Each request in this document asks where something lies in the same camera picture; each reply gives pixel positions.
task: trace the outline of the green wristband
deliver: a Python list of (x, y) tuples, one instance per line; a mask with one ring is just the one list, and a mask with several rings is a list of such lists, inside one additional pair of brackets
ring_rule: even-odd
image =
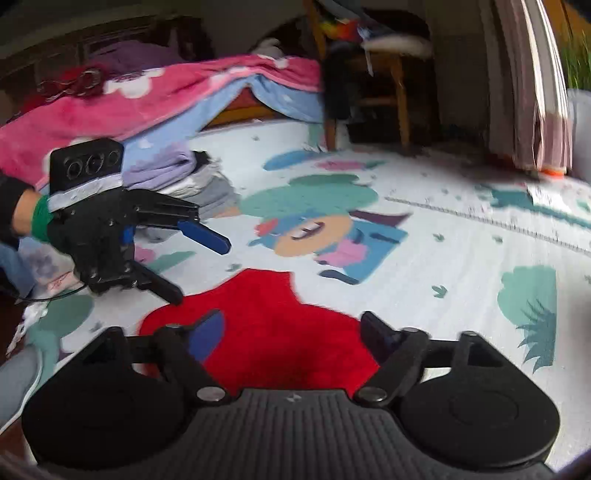
[(44, 195), (35, 205), (33, 218), (31, 219), (31, 235), (37, 240), (49, 243), (47, 236), (47, 225), (53, 220), (53, 214), (48, 210), (47, 201), (49, 197)]

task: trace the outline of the floor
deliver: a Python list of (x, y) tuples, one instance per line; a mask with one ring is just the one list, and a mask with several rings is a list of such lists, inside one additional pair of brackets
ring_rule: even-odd
[[(305, 303), (353, 317), (372, 310), (437, 339), (478, 331), (557, 404), (550, 465), (588, 449), (591, 384), (581, 358), (591, 343), (591, 187), (542, 182), (564, 197), (565, 214), (533, 205), (525, 184), (538, 180), (470, 155), (329, 155), (313, 148), (316, 133), (269, 122), (192, 140), (194, 150), (221, 159), (242, 197), (235, 211), (207, 222), (232, 251), (221, 257), (176, 234), (138, 244), (147, 265), (185, 295), (244, 268), (288, 271)], [(163, 304), (115, 289), (52, 302), (28, 334), (46, 360), (43, 378), (104, 327), (134, 334)]]

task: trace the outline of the orange object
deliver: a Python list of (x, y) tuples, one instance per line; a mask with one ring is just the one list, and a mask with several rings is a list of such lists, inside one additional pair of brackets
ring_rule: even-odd
[(544, 168), (542, 168), (542, 173), (544, 175), (548, 175), (550, 177), (560, 178), (560, 177), (564, 177), (564, 175), (566, 175), (566, 170), (557, 170), (557, 169), (551, 168), (551, 167), (544, 167)]

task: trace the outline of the blanket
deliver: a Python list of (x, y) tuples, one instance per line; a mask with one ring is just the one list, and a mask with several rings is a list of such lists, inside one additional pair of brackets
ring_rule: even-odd
[(128, 74), (106, 82), (104, 95), (64, 97), (4, 125), (0, 170), (40, 188), (52, 150), (92, 138), (124, 140), (254, 74), (295, 90), (320, 90), (318, 63), (298, 57), (244, 55)]

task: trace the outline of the metal screw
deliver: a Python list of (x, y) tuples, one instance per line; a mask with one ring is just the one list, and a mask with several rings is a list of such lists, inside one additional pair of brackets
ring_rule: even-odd
[(385, 390), (378, 387), (362, 387), (358, 390), (357, 396), (363, 401), (377, 403), (385, 400), (388, 394)]
[(206, 402), (215, 403), (226, 396), (226, 392), (220, 387), (203, 387), (197, 391), (197, 398)]

